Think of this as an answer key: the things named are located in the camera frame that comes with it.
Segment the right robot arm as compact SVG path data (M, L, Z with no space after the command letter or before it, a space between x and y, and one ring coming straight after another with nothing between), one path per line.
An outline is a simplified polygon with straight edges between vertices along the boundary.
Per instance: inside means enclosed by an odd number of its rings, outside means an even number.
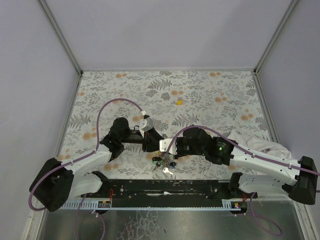
M204 156L216 165L248 168L270 176L270 190L279 184L280 194L305 205L316 203L319 172L312 158L288 159L253 150L210 129L216 136L207 134L208 127L191 125L180 130L170 141L166 153L176 158Z

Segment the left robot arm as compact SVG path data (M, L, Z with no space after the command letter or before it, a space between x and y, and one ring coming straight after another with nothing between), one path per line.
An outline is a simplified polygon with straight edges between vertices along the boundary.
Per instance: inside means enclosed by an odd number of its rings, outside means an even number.
M162 140L148 115L134 129L130 129L126 118L118 117L108 134L98 141L97 149L67 163L54 157L48 159L32 182L29 197L54 212L69 198L98 192L103 185L99 168L118 158L125 144L140 144L144 152L151 153L160 149Z

